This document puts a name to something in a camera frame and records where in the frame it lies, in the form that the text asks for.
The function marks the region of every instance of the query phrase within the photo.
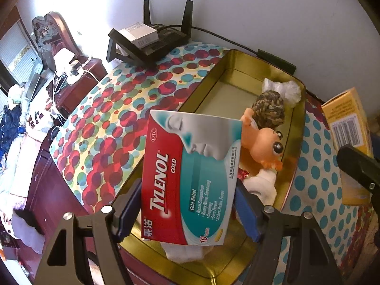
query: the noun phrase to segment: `polka dot tablecloth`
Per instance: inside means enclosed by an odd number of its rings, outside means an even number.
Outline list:
[[[144,155],[149,110],[179,109],[225,52],[191,43],[171,51],[154,69],[121,63],[83,99],[50,153],[89,213],[113,201]]]
[[[342,204],[333,140],[320,104],[307,96],[305,130],[298,168],[283,213],[314,214],[344,277],[352,271],[360,254],[372,209]],[[284,237],[274,285],[282,284],[288,260],[290,237]],[[247,271],[235,285],[242,284]]]

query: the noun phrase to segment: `black router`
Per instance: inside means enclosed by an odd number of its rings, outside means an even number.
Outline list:
[[[162,24],[151,23],[149,0],[144,0],[143,23],[157,30],[158,41],[139,49],[117,30],[112,29],[108,34],[109,43],[107,61],[119,59],[136,66],[155,67],[156,61],[178,46],[187,44],[191,37],[191,23],[193,20],[193,1],[187,0],[181,30],[166,28]],[[116,44],[125,50],[128,55],[122,55],[116,49]]]

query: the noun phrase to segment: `silver screw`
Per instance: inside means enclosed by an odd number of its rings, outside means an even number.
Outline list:
[[[313,215],[310,212],[305,212],[304,213],[304,218],[311,220],[313,218]]]
[[[69,220],[73,217],[73,214],[71,212],[66,212],[64,215],[63,215],[63,219],[64,220]]]
[[[110,205],[105,205],[105,206],[101,209],[101,211],[102,211],[104,214],[107,214],[107,213],[109,213],[109,212],[112,211],[112,207],[111,207]]]
[[[266,205],[264,207],[264,212],[266,212],[266,213],[273,213],[274,212],[274,207],[272,207],[271,205]]]

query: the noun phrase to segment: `gold tin box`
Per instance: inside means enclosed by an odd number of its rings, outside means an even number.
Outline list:
[[[281,209],[296,171],[303,139],[306,89],[301,81],[258,58],[230,50],[206,75],[180,111],[240,119],[245,108],[250,107],[261,94],[265,78],[279,82],[294,80],[302,92],[302,99],[296,107],[285,109],[285,123],[278,127],[284,136],[282,143],[285,149],[282,157],[284,168],[277,174],[275,184],[277,197],[274,206]],[[244,148],[239,166],[253,176],[260,170]],[[142,167],[143,160],[119,194],[127,192],[133,181],[141,178]],[[141,240],[138,223],[121,246],[157,273],[180,285],[233,284],[249,265],[256,250],[255,243],[234,218],[230,220],[224,245],[214,247],[202,261],[184,264],[169,261],[159,242]]]

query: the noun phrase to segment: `woven ball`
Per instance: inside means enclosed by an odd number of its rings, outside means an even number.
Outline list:
[[[252,105],[253,119],[259,129],[272,128],[284,124],[285,110],[284,100],[280,93],[272,90],[261,93]]]

